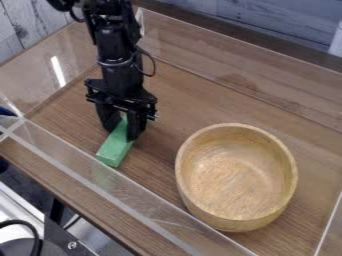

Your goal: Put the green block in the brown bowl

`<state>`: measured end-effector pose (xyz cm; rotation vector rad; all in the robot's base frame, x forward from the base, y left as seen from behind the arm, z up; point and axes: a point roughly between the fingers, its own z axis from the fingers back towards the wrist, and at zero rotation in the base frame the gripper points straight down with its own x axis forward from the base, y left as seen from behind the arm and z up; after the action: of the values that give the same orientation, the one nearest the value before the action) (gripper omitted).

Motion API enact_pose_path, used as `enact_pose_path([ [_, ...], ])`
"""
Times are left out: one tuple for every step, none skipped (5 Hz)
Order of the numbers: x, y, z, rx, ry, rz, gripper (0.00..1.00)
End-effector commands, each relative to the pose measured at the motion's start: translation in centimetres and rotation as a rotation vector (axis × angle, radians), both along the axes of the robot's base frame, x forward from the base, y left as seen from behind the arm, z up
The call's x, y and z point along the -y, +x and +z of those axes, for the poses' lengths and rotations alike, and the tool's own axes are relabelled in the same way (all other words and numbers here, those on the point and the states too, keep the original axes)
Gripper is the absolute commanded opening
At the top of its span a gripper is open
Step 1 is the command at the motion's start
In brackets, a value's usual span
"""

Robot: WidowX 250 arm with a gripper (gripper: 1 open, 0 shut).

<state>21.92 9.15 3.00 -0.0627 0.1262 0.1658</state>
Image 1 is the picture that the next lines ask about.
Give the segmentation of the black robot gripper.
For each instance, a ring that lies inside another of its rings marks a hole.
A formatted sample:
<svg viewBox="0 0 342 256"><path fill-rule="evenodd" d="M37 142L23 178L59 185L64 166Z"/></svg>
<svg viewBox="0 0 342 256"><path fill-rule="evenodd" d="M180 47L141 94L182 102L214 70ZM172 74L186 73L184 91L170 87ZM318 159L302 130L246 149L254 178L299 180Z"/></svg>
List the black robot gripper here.
<svg viewBox="0 0 342 256"><path fill-rule="evenodd" d="M101 78L84 81L87 100L95 104L104 130L111 133L127 113L127 140L133 141L145 130L147 120L156 118L156 96L144 88L140 56L124 62L99 60Z"/></svg>

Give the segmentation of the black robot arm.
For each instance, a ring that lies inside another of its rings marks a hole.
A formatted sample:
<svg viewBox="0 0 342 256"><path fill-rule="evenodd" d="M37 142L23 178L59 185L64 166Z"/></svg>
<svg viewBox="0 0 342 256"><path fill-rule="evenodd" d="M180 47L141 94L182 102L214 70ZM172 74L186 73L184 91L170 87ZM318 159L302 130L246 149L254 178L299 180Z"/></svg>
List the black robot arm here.
<svg viewBox="0 0 342 256"><path fill-rule="evenodd" d="M151 57L137 43L140 24L131 0L47 0L59 12L87 25L97 48L100 79L87 79L85 98L95 104L101 126L112 132L127 116L125 138L133 141L156 118L156 96L144 88L143 56Z"/></svg>

